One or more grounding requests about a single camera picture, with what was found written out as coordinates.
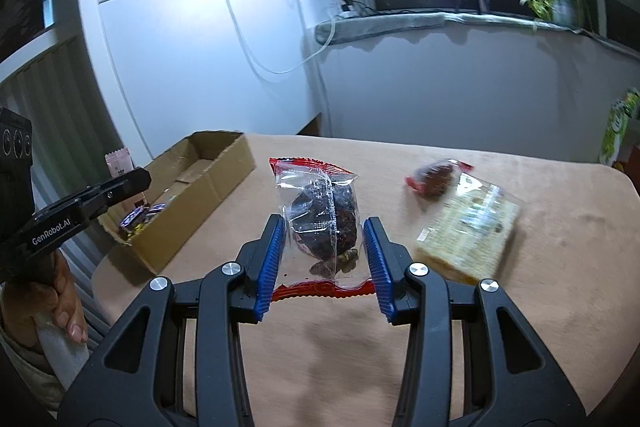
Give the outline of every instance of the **flower pot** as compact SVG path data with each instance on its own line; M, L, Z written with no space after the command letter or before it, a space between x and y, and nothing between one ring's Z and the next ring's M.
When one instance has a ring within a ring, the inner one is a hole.
M551 2L551 20L567 26L580 26L575 0L549 0Z

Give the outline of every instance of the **human hand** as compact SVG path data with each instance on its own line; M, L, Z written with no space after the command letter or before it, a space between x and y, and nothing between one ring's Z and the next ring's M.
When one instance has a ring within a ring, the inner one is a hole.
M54 322L64 328L71 339L77 343L86 342L88 330L82 303L66 259L58 250L54 254L54 286L36 282L5 283L0 312L4 329L14 341L39 350L33 316L45 312L52 313Z

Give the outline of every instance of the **camera lens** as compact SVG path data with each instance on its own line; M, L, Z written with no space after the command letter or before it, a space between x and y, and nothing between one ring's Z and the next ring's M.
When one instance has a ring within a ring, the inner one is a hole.
M18 158L22 157L22 133L20 131L16 131L14 134L14 150L15 155Z
M2 135L2 148L4 149L4 154L9 156L9 153L11 153L11 133L9 133L9 130L4 130Z

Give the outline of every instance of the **triangular cutout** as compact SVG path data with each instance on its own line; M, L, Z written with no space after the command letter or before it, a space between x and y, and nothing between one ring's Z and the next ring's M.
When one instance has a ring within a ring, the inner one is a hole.
M517 375L540 369L542 360L505 308L498 308L498 323L510 374Z
M149 322L150 310L142 308L130 322L129 327L104 357L104 365L108 369L115 369L134 374L140 367L142 346L145 342L146 325Z

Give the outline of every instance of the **table surface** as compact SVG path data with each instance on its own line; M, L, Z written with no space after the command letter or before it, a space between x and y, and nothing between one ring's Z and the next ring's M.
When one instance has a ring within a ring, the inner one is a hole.
M498 280L536 329L587 411L608 393L640 341L640 199L620 172L490 152L303 136L248 136L257 168L184 245L163 275L199 279L260 236L278 211L269 157L303 156L360 175L361 217L379 216L389 238L413 250L425 204L404 186L424 163L455 158L478 178L527 203ZM111 323L151 274L115 248L94 273ZM462 338L454 329L452 415L462 413ZM185 399L193 409L193 328ZM258 426L388 426L408 327L392 327L375 296L295 298L241 325L247 385Z

